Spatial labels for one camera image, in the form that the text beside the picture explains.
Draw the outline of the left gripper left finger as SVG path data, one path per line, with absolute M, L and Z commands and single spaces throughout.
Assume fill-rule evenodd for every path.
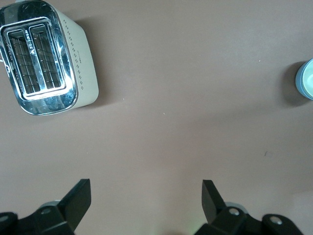
M 44 203 L 27 217 L 0 212 L 0 235 L 75 235 L 90 205 L 90 179 L 81 179 L 61 200 Z

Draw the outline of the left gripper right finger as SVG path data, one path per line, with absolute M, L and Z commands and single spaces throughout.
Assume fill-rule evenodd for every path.
M 285 216 L 266 214 L 257 220 L 242 205 L 226 203 L 211 180 L 202 182 L 201 204 L 207 223 L 194 235 L 303 235 Z

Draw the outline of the green ceramic bowl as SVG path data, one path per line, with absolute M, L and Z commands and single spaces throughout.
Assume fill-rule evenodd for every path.
M 313 98 L 313 60 L 309 61 L 303 70 L 302 83 L 305 92 Z

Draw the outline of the blue ceramic bowl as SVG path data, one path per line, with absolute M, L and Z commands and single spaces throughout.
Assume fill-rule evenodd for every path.
M 305 92 L 304 88 L 303 88 L 303 83 L 302 83 L 302 76 L 303 76 L 303 70 L 305 68 L 305 66 L 307 65 L 307 63 L 309 62 L 307 61 L 306 63 L 304 63 L 300 68 L 299 70 L 297 71 L 297 74 L 296 74 L 296 77 L 295 77 L 295 84 L 296 84 L 296 87 L 298 89 L 298 91 L 304 96 L 306 97 L 307 99 L 310 99 L 310 100 L 313 100 L 312 97 L 308 96 L 308 94 Z

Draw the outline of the chrome and cream toaster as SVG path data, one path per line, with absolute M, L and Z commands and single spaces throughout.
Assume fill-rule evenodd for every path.
M 98 98 L 84 30 L 46 1 L 0 8 L 0 55 L 19 106 L 31 115 L 58 114 Z

